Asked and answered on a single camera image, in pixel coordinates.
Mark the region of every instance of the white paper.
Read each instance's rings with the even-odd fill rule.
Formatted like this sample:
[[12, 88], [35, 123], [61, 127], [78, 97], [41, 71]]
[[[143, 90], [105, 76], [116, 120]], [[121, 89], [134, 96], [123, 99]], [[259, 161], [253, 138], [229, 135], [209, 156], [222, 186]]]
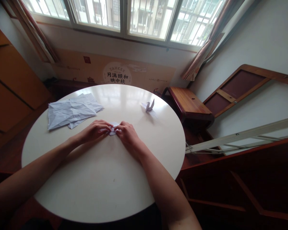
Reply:
[[152, 110], [153, 110], [153, 107], [154, 107], [154, 104], [155, 104], [155, 99], [153, 100], [153, 102], [152, 102], [152, 104], [151, 104], [151, 107], [149, 106], [149, 105], [150, 105], [150, 102], [147, 102], [147, 105], [146, 105], [146, 108], [145, 108], [145, 112], [152, 111]]
[[51, 130], [67, 124], [72, 129], [87, 118], [96, 116], [96, 113], [101, 111], [103, 106], [89, 93], [50, 103], [48, 108], [48, 130]]
[[109, 122], [111, 125], [113, 125], [113, 127], [111, 128], [111, 132], [106, 132], [106, 134], [109, 134], [110, 136], [113, 136], [113, 135], [116, 135], [116, 131], [114, 130], [114, 128], [116, 126], [119, 125], [119, 123], [117, 122]]
[[148, 108], [149, 108], [149, 102], [147, 102], [147, 103], [141, 103], [141, 105], [144, 107], [146, 113], [150, 114], [151, 116], [153, 116], [153, 117], [155, 117], [155, 118], [158, 118], [156, 112], [155, 112], [153, 109], [148, 110]]

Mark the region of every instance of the window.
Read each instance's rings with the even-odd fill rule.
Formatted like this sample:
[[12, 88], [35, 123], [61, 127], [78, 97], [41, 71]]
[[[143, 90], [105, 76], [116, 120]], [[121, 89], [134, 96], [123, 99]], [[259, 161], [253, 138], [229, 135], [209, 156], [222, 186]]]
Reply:
[[113, 13], [119, 15], [119, 0], [112, 1]]
[[155, 1], [158, 4], [151, 3], [151, 0], [131, 0], [131, 12], [133, 14], [130, 17], [130, 35], [165, 41], [176, 1]]
[[185, 5], [181, 6], [171, 41], [201, 47], [212, 30], [224, 2], [224, 0], [204, 0], [201, 5], [197, 4], [196, 0], [185, 0]]
[[23, 0], [23, 3], [33, 13], [69, 19], [63, 0]]
[[205, 43], [225, 3], [225, 0], [22, 1], [37, 21], [65, 22], [76, 29], [193, 51]]
[[100, 2], [94, 2], [94, 12], [96, 15], [100, 15], [102, 17], [101, 3]]

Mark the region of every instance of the table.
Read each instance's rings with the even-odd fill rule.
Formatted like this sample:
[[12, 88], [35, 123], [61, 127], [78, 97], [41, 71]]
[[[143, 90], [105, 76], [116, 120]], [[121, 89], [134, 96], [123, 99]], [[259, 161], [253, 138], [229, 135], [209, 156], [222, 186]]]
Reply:
[[[92, 93], [104, 110], [75, 127], [49, 132], [48, 110], [32, 126], [22, 151], [22, 167], [77, 134], [95, 119], [125, 120], [175, 179], [185, 155], [185, 135], [172, 108], [158, 96], [127, 85], [88, 87], [61, 100]], [[141, 103], [152, 102], [157, 117], [145, 113]], [[84, 223], [110, 222], [136, 214], [154, 203], [144, 170], [127, 152], [118, 136], [84, 144], [67, 157], [35, 194], [50, 212]]]

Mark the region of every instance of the curtain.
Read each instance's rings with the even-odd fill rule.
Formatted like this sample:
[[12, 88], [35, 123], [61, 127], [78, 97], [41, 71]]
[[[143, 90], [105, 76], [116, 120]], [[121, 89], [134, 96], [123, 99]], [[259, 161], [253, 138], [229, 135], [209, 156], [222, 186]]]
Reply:
[[228, 23], [230, 17], [232, 16], [232, 12], [236, 10], [237, 3], [238, 1], [236, 0], [227, 0], [225, 2], [222, 12], [214, 24], [207, 41], [195, 55], [185, 74], [181, 76], [182, 79], [189, 81], [195, 80], [195, 77], [202, 63], [206, 59], [209, 51], [211, 50], [214, 41], [217, 39], [218, 35], [222, 32], [225, 25]]
[[35, 47], [40, 59], [47, 63], [58, 62], [58, 56], [51, 48], [49, 42], [47, 41], [40, 28], [37, 26], [36, 21], [24, 3], [21, 0], [7, 0], [7, 2], [14, 11], [17, 19], [21, 23], [30, 41]]

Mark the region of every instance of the hand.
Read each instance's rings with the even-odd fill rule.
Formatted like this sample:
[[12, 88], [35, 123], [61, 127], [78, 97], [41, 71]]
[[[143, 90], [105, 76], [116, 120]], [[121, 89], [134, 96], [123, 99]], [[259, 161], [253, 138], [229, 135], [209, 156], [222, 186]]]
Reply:
[[102, 136], [108, 131], [111, 132], [110, 127], [113, 127], [113, 125], [104, 120], [95, 120], [84, 130], [73, 136], [73, 138], [78, 141], [79, 144], [84, 144], [86, 142], [96, 140], [98, 137]]
[[134, 147], [139, 142], [141, 142], [136, 131], [134, 130], [133, 125], [126, 121], [122, 121], [118, 126], [114, 128], [114, 130], [116, 130], [116, 134], [125, 145]]

